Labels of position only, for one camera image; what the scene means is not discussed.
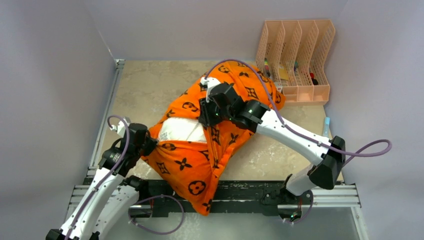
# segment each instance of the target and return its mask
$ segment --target marker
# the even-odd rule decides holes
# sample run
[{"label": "marker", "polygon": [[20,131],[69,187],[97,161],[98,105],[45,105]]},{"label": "marker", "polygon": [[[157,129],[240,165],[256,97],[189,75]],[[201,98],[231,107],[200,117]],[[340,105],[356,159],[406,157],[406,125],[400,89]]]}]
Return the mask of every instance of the marker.
[{"label": "marker", "polygon": [[324,119],[324,127],[322,128],[322,136],[329,138],[329,131],[330,131],[330,118],[327,116]]}]

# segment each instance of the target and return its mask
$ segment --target beige table surface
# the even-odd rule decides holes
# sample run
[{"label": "beige table surface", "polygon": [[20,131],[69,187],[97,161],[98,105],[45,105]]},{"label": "beige table surface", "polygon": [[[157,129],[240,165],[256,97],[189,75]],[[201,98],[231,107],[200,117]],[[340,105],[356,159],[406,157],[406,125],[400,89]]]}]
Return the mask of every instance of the beige table surface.
[{"label": "beige table surface", "polygon": [[[127,116],[147,127],[156,124],[168,105],[180,96],[216,61],[126,61],[113,103],[112,113]],[[326,113],[323,106],[285,106],[287,120],[321,135]],[[102,152],[117,139],[107,131]],[[284,180],[310,163],[299,153],[263,135],[255,134],[229,161],[221,180]],[[161,179],[139,160],[128,175]]]}]

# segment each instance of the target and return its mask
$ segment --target orange fabric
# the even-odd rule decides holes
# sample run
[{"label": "orange fabric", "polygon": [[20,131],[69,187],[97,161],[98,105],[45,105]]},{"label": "orange fabric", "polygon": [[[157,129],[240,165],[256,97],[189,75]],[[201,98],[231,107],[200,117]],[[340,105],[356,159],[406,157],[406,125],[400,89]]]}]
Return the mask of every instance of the orange fabric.
[{"label": "orange fabric", "polygon": [[[261,74],[262,80],[278,109],[286,98],[276,91],[274,83]],[[216,67],[209,75],[221,83],[233,85],[244,101],[258,100],[271,106],[256,75],[245,65],[234,61]],[[157,139],[163,122],[171,117],[198,119],[199,99],[206,97],[206,89],[200,78],[179,98],[169,105],[158,124],[150,128],[150,135]],[[189,141],[162,141],[148,156],[142,157],[174,191],[187,199],[200,214],[209,214],[218,181],[230,157],[253,135],[248,130],[237,128],[230,121],[203,128],[207,143]]]}]

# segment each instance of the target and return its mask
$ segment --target gray wall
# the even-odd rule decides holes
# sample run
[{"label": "gray wall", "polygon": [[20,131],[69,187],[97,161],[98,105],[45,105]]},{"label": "gray wall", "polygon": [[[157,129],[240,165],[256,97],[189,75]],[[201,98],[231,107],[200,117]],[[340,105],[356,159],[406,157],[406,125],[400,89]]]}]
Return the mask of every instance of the gray wall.
[{"label": "gray wall", "polygon": [[0,239],[63,223],[113,75],[84,2],[0,1]]},{"label": "gray wall", "polygon": [[347,0],[85,2],[115,58],[252,60],[265,19],[335,19]]},{"label": "gray wall", "polygon": [[335,22],[331,130],[351,151],[393,141],[388,154],[354,159],[343,172],[357,183],[373,240],[423,239],[423,21],[419,0],[349,0]]}]

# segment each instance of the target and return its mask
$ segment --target white fabric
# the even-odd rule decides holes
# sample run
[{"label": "white fabric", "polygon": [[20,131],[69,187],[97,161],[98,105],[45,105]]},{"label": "white fabric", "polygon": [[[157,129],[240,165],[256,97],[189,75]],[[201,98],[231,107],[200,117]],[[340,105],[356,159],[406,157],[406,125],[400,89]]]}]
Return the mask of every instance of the white fabric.
[{"label": "white fabric", "polygon": [[182,117],[166,119],[160,129],[158,140],[206,143],[202,125],[196,119]]}]

